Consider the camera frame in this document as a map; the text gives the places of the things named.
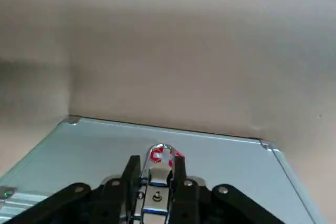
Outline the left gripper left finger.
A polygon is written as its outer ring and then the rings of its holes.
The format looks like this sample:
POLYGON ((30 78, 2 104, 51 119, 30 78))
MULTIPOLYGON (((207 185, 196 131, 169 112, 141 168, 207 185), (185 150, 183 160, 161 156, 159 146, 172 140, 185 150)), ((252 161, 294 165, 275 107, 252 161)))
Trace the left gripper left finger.
POLYGON ((140 157, 130 156, 120 177, 96 189, 73 183, 28 207, 7 223, 121 223, 127 220, 139 187, 140 157))

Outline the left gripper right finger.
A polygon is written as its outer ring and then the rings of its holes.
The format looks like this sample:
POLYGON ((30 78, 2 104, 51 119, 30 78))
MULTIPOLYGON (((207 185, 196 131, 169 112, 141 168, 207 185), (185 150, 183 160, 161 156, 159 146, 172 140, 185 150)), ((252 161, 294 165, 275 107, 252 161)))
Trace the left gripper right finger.
POLYGON ((188 178, 185 158, 174 158, 173 201, 169 223, 283 223, 229 184, 209 190, 188 178))

